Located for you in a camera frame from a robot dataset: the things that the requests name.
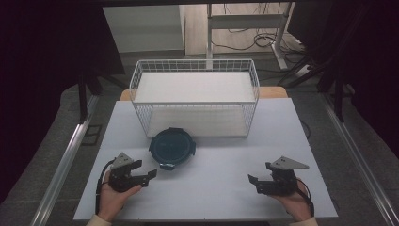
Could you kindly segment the dark blue round container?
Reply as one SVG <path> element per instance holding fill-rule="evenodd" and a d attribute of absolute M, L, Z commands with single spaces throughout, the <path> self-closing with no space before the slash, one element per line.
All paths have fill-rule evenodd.
<path fill-rule="evenodd" d="M 152 138 L 149 151 L 163 170 L 174 170 L 196 152 L 196 142 L 182 128 L 168 128 Z"/>

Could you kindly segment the person's left hand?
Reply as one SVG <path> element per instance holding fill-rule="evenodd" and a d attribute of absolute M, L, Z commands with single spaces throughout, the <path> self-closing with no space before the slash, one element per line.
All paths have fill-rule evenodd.
<path fill-rule="evenodd" d="M 109 185 L 109 177 L 110 171 L 107 171 L 101 185 L 99 212 L 97 216 L 107 222 L 112 222 L 128 199 L 139 192 L 142 186 L 134 186 L 125 192 L 119 193 Z"/>

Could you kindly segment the black floor bracket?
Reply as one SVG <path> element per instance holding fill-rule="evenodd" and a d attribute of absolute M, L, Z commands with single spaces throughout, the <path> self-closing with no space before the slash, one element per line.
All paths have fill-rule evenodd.
<path fill-rule="evenodd" d="M 83 137 L 83 141 L 81 143 L 82 146 L 96 146 L 97 142 L 100 138 L 100 134 L 102 132 L 103 126 L 101 124 L 90 125 L 85 132 Z"/>

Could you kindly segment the metal floor rail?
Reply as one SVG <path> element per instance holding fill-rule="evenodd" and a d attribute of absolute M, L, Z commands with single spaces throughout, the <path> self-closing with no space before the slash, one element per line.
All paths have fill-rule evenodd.
<path fill-rule="evenodd" d="M 399 226 L 399 216 L 395 213 L 391 200 L 382 184 L 377 181 L 346 124 L 336 115 L 332 101 L 327 94 L 321 94 L 320 98 L 387 226 Z"/>
<path fill-rule="evenodd" d="M 47 187 L 40 205 L 32 218 L 29 226 L 45 226 L 56 204 L 58 195 L 63 187 L 68 172 L 72 167 L 72 162 L 77 154 L 77 151 L 82 143 L 88 126 L 91 122 L 95 107 L 99 101 L 97 95 L 91 95 L 87 104 L 87 117 L 78 123 L 72 133 L 72 137 L 62 155 L 60 162 L 56 168 L 53 178 Z"/>

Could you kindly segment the black metal stand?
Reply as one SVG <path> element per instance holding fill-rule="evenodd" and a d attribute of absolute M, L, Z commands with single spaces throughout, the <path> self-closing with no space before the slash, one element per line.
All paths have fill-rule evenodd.
<path fill-rule="evenodd" d="M 103 87 L 100 84 L 98 74 L 96 72 L 80 73 L 78 76 L 80 124 L 83 124 L 88 117 L 86 89 L 89 89 L 92 95 L 100 95 L 103 92 Z"/>
<path fill-rule="evenodd" d="M 329 62 L 323 69 L 323 75 L 320 78 L 317 88 L 320 92 L 328 92 L 334 87 L 333 110 L 335 116 L 340 122 L 343 119 L 343 74 L 337 63 Z"/>

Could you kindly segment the person's right hand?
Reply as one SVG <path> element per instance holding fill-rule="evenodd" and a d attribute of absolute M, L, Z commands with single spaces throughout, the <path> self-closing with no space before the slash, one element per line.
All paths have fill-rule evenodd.
<path fill-rule="evenodd" d="M 311 206 L 307 203 L 308 189 L 299 178 L 296 181 L 299 192 L 286 197 L 273 196 L 273 199 L 282 204 L 295 223 L 299 223 L 313 218 L 313 212 Z"/>

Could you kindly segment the black curtain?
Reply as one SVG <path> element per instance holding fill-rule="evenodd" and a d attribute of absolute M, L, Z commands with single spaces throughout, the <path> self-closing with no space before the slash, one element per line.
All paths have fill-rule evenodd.
<path fill-rule="evenodd" d="M 369 7 L 338 56 L 340 64 L 322 76 L 319 89 L 328 90 L 340 76 L 354 90 L 353 106 L 399 157 L 399 0 L 298 1 L 288 32 L 315 63 L 325 63 L 363 4 Z"/>
<path fill-rule="evenodd" d="M 46 136 L 64 90 L 122 73 L 103 7 L 84 0 L 0 0 L 0 203 Z"/>

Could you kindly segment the white desk frame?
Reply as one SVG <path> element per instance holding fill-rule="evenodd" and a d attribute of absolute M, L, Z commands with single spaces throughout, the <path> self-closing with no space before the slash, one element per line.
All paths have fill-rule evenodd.
<path fill-rule="evenodd" d="M 280 43 L 288 22 L 292 2 L 288 2 L 282 14 L 258 14 L 258 15 L 214 15 L 212 5 L 207 4 L 207 47 L 206 58 L 213 58 L 212 31 L 214 29 L 256 29 L 276 28 L 277 36 L 271 43 L 272 52 L 282 71 L 287 71 L 288 66 L 282 55 Z"/>

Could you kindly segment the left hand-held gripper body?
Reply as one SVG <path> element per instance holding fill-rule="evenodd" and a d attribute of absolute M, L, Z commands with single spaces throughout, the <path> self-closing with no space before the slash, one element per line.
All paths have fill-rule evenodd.
<path fill-rule="evenodd" d="M 127 164 L 133 160 L 125 153 L 120 153 L 112 163 L 109 185 L 117 192 L 122 193 L 128 189 L 140 185 L 140 176 L 133 176 L 132 171 L 127 169 Z"/>

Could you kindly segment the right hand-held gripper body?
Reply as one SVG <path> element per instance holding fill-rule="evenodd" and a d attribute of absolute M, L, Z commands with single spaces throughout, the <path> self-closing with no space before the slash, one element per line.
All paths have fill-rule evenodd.
<path fill-rule="evenodd" d="M 271 171 L 272 181 L 260 181 L 260 186 L 256 187 L 257 192 L 271 196 L 290 196 L 298 191 L 295 170 L 307 170 L 308 165 L 295 161 L 291 158 L 282 156 L 272 162 L 276 170 Z"/>

